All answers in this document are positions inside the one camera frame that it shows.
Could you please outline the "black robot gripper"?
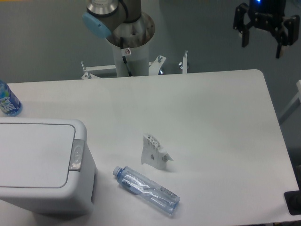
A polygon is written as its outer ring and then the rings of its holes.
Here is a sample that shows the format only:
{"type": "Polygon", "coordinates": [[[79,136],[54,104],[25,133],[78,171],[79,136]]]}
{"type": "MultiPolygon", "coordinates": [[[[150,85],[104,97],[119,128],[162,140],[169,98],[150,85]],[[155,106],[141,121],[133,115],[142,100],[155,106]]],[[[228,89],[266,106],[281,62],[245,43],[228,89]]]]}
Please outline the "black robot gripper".
{"type": "Polygon", "coordinates": [[[242,36],[241,46],[249,44],[249,29],[255,27],[276,35],[279,59],[287,46],[292,46],[299,38],[300,16],[285,17],[286,0],[250,0],[249,4],[242,3],[235,9],[233,29],[242,36]],[[247,13],[250,22],[244,23],[247,13]]]}

